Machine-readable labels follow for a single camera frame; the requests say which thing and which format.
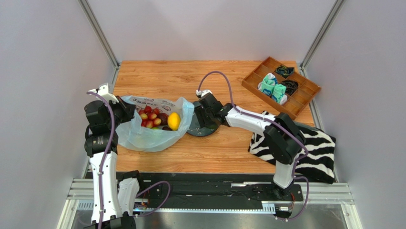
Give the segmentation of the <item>light blue printed plastic bag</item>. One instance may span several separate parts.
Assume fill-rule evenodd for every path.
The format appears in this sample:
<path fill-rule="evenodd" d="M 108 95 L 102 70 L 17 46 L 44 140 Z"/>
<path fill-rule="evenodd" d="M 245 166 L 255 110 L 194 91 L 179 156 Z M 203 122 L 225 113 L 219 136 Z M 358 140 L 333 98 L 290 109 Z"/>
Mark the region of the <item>light blue printed plastic bag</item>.
<path fill-rule="evenodd" d="M 136 106 L 134 118 L 129 122 L 120 124 L 116 128 L 119 137 L 118 144 L 130 150 L 144 152 L 163 151 L 180 140 L 186 134 L 192 122 L 194 105 L 183 97 L 174 102 L 166 99 L 127 95 L 123 96 L 122 100 Z M 142 119 L 138 112 L 147 105 L 152 109 L 158 108 L 161 112 L 168 115 L 173 112 L 179 114 L 181 118 L 179 129 L 168 131 L 142 127 Z"/>

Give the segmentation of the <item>red strawberry bunch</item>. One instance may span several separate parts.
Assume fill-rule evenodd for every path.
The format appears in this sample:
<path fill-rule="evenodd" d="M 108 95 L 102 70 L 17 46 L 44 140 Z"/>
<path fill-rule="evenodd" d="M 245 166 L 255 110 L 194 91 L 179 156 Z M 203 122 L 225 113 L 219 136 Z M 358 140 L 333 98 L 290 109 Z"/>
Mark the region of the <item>red strawberry bunch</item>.
<path fill-rule="evenodd" d="M 162 119 L 159 116 L 160 113 L 158 108 L 152 108 L 148 105 L 140 109 L 138 115 L 142 120 L 141 127 L 153 129 L 160 126 L 162 124 Z"/>

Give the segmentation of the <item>yellow lemon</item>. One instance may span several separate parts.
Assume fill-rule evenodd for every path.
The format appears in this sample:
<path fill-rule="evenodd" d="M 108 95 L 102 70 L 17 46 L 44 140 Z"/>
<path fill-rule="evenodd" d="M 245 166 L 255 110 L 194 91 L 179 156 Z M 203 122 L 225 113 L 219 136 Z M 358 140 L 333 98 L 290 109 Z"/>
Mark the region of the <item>yellow lemon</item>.
<path fill-rule="evenodd" d="M 171 130 L 177 131 L 179 129 L 181 121 L 182 120 L 180 115 L 176 112 L 173 112 L 167 118 L 167 125 Z"/>

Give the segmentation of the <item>dark red apple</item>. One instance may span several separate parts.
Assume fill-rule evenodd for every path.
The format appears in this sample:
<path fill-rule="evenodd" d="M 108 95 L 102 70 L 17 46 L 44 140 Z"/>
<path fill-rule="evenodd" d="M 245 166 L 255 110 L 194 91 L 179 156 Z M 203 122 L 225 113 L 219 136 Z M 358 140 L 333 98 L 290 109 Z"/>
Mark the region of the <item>dark red apple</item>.
<path fill-rule="evenodd" d="M 160 113 L 157 115 L 157 118 L 159 118 L 161 120 L 161 124 L 160 125 L 168 125 L 168 117 L 169 115 L 166 113 Z"/>

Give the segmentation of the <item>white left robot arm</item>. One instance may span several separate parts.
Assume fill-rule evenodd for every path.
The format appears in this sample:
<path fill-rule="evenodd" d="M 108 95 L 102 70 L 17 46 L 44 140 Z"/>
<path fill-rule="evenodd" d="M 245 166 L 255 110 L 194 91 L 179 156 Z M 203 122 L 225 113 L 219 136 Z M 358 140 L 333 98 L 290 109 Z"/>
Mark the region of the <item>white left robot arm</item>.
<path fill-rule="evenodd" d="M 90 229 L 134 229 L 132 215 L 135 195 L 140 189 L 137 170 L 116 177 L 118 135 L 116 128 L 133 119 L 135 106 L 123 101 L 96 100 L 84 108 L 89 125 L 85 151 L 93 175 L 94 207 Z"/>

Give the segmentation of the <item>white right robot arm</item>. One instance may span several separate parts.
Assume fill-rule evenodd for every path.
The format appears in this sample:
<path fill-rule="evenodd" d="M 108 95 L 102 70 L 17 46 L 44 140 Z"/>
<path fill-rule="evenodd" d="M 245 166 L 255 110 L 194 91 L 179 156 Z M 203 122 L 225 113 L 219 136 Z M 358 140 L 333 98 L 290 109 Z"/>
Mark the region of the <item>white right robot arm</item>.
<path fill-rule="evenodd" d="M 276 160 L 273 183 L 283 191 L 294 183 L 294 169 L 301 150 L 305 148 L 305 137 L 297 125 L 285 113 L 277 116 L 250 112 L 239 106 L 223 105 L 209 90 L 197 91 L 194 114 L 188 134 L 208 136 L 224 125 L 251 131 L 263 137 L 269 155 Z"/>

